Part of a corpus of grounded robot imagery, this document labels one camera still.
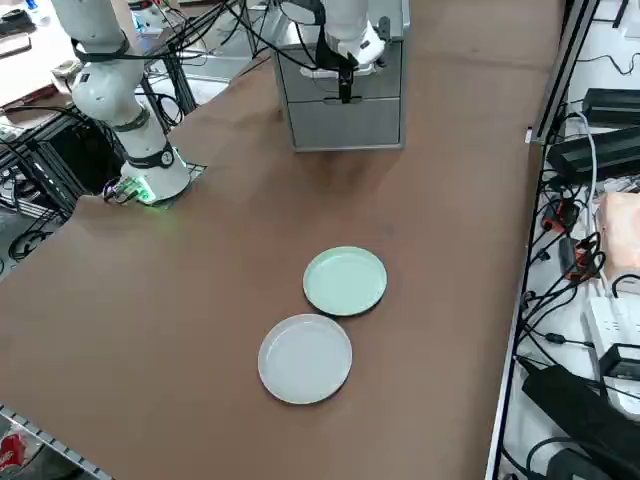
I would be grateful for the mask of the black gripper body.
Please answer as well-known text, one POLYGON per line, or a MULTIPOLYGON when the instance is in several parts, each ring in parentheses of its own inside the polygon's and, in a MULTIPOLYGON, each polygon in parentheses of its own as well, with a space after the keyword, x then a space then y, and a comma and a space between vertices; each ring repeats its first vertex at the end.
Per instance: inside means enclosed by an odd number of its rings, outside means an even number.
POLYGON ((319 50, 319 67, 328 71, 354 71, 358 68, 358 62, 353 58, 345 58, 331 49, 319 50))

